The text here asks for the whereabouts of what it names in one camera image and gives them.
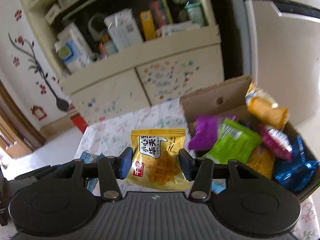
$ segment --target orange snack bag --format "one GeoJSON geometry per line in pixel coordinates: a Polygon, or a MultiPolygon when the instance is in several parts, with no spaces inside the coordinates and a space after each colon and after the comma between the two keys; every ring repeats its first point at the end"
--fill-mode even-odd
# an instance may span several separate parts
{"type": "Polygon", "coordinates": [[[273,172],[273,165],[275,157],[269,152],[268,149],[258,146],[255,148],[247,161],[247,165],[259,172],[263,176],[271,179],[273,172]]]}
{"type": "Polygon", "coordinates": [[[245,96],[248,111],[261,122],[282,130],[289,120],[288,108],[279,107],[275,100],[265,91],[250,84],[245,96]]]}
{"type": "Polygon", "coordinates": [[[189,189],[178,152],[186,130],[181,128],[133,130],[134,156],[126,181],[159,190],[189,189]]]}

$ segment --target hole in cardboard box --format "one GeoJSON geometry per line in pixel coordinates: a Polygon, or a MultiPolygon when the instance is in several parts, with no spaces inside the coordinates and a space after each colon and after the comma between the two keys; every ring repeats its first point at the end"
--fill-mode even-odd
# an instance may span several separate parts
{"type": "Polygon", "coordinates": [[[223,98],[222,97],[219,97],[217,100],[216,100],[216,103],[217,105],[221,105],[223,103],[223,98]]]}

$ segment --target blue candy wrapper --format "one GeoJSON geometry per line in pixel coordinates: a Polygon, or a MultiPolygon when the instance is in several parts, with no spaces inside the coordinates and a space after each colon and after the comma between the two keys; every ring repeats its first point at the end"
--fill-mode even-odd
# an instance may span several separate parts
{"type": "MultiPolygon", "coordinates": [[[[98,160],[100,160],[103,157],[105,156],[102,153],[100,155],[96,155],[96,154],[89,153],[89,151],[84,151],[81,154],[80,159],[83,159],[84,163],[88,164],[88,163],[97,163],[98,160]]],[[[99,178],[91,179],[87,184],[87,190],[92,192],[95,186],[97,185],[98,181],[99,181],[99,178]]]]}
{"type": "Polygon", "coordinates": [[[222,190],[226,189],[225,179],[213,179],[211,184],[211,191],[215,194],[219,194],[222,190]]]}
{"type": "Polygon", "coordinates": [[[314,174],[319,162],[307,161],[300,135],[292,144],[292,160],[275,161],[273,176],[276,181],[290,191],[302,190],[314,174]]]}

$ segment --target table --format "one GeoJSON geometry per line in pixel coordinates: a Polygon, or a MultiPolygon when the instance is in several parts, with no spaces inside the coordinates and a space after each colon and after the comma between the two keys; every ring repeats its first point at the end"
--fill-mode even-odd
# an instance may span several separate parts
{"type": "MultiPolygon", "coordinates": [[[[164,127],[185,128],[184,148],[188,150],[191,136],[188,133],[188,125],[180,107],[180,101],[176,99],[89,126],[80,141],[75,158],[79,158],[85,150],[97,155],[103,153],[105,156],[119,156],[127,147],[131,146],[130,134],[132,130],[164,127]]],[[[193,150],[189,153],[192,157],[196,156],[193,150]]],[[[118,184],[123,195],[127,191],[157,191],[123,180],[118,180],[118,184]]],[[[100,195],[98,184],[93,193],[100,195]]],[[[298,239],[318,240],[320,238],[319,222],[311,196],[301,203],[301,208],[301,216],[293,234],[298,239]]]]}

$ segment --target door frame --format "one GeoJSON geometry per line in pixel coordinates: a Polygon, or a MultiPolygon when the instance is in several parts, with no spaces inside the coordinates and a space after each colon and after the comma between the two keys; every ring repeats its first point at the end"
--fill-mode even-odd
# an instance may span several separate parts
{"type": "Polygon", "coordinates": [[[22,141],[33,150],[42,147],[46,139],[24,116],[0,80],[0,115],[10,124],[22,141]]]}

